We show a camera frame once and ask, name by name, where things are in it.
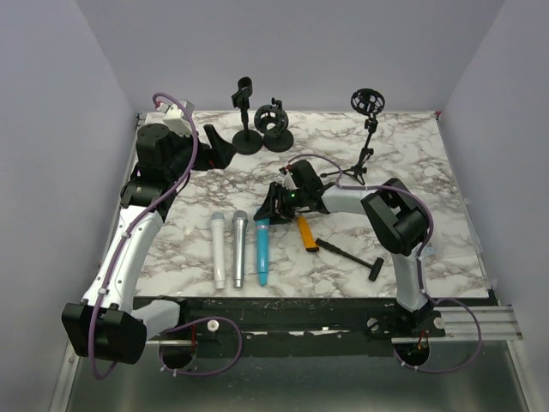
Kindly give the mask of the white microphone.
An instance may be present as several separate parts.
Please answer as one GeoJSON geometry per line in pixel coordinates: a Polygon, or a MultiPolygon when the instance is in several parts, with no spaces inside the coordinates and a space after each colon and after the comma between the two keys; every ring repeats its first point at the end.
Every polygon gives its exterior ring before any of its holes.
{"type": "Polygon", "coordinates": [[[210,216],[209,223],[212,234],[214,284],[217,290],[221,290],[226,287],[226,269],[224,256],[225,217],[221,212],[214,212],[210,216]]]}

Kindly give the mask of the black shock-mount round-base stand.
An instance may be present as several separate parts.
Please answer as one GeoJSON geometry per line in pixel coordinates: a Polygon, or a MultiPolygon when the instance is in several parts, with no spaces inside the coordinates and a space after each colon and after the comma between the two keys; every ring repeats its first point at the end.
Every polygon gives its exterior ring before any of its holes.
{"type": "Polygon", "coordinates": [[[294,137],[288,129],[289,117],[281,100],[273,97],[269,104],[260,106],[254,116],[254,125],[263,134],[263,146],[267,150],[282,153],[293,146],[294,137]]]}

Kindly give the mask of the grey silver microphone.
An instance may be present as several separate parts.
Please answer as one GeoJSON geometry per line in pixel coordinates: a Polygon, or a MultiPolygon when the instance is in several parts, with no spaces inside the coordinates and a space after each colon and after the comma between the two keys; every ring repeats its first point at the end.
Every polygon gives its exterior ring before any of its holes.
{"type": "Polygon", "coordinates": [[[243,210],[237,210],[232,217],[233,231],[233,284],[242,288],[245,273],[245,245],[248,226],[248,215],[243,210]]]}

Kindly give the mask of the black tripod microphone stand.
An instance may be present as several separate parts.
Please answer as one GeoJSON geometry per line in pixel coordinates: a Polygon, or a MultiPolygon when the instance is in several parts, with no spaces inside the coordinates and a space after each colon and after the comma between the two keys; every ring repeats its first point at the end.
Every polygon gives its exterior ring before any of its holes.
{"type": "Polygon", "coordinates": [[[365,163],[374,154],[374,149],[370,147],[370,142],[373,135],[377,132],[377,115],[385,107],[385,98],[375,89],[361,88],[352,94],[350,103],[355,112],[365,116],[364,127],[367,131],[367,137],[360,150],[357,162],[353,166],[344,169],[342,173],[364,185],[367,173],[365,163]]]}

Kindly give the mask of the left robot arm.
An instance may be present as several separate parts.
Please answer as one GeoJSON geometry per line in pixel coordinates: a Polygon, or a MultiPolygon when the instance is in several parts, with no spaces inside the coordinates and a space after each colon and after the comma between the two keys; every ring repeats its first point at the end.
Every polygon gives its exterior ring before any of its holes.
{"type": "Polygon", "coordinates": [[[78,355],[134,364],[147,340],[162,332],[172,339],[189,332],[190,318],[177,301],[160,298],[136,309],[134,296],[178,187],[191,171],[227,168],[236,154],[213,125],[203,129],[207,142],[179,136],[163,124],[137,131],[137,162],[121,190],[118,227],[106,258],[81,301],[66,304],[62,312],[63,327],[78,355]]]}

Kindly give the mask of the cyan blue microphone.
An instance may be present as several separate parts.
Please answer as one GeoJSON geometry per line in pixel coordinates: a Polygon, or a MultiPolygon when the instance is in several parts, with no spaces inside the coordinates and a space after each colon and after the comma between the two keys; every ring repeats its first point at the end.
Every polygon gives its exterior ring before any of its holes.
{"type": "Polygon", "coordinates": [[[269,264],[269,218],[254,218],[256,226],[256,271],[259,284],[264,287],[268,283],[269,264]]]}

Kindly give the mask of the black clip microphone stand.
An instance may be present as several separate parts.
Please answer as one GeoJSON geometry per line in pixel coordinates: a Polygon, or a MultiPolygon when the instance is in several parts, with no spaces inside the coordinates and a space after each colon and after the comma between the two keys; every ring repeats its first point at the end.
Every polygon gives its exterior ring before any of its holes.
{"type": "Polygon", "coordinates": [[[241,155],[253,155],[262,148],[262,136],[255,130],[250,130],[249,109],[250,97],[253,93],[252,80],[242,77],[238,80],[238,90],[232,95],[232,105],[240,110],[243,129],[238,131],[232,144],[241,155]]]}

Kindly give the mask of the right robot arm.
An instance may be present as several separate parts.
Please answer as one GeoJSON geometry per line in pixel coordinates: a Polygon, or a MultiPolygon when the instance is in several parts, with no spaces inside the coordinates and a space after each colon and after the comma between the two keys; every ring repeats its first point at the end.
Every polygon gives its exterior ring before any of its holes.
{"type": "Polygon", "coordinates": [[[378,242],[390,252],[396,279],[395,327],[404,336],[414,336],[425,327],[421,311],[429,305],[423,274],[423,250],[434,221],[428,207],[399,179],[381,185],[343,185],[322,182],[303,156],[281,169],[282,180],[269,185],[255,221],[284,224],[301,211],[319,214],[347,213],[367,217],[378,242]]]}

